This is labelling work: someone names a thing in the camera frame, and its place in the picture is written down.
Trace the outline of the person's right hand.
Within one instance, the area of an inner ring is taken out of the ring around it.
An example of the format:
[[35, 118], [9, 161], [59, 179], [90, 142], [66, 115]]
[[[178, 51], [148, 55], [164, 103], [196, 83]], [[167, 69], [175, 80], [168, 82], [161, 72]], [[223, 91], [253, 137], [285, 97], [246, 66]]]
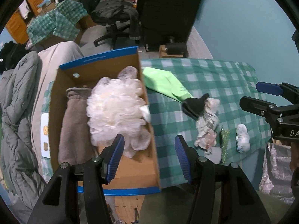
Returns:
[[291, 180], [291, 188], [293, 194], [298, 195], [298, 143], [291, 143], [291, 161], [290, 169], [293, 172]]

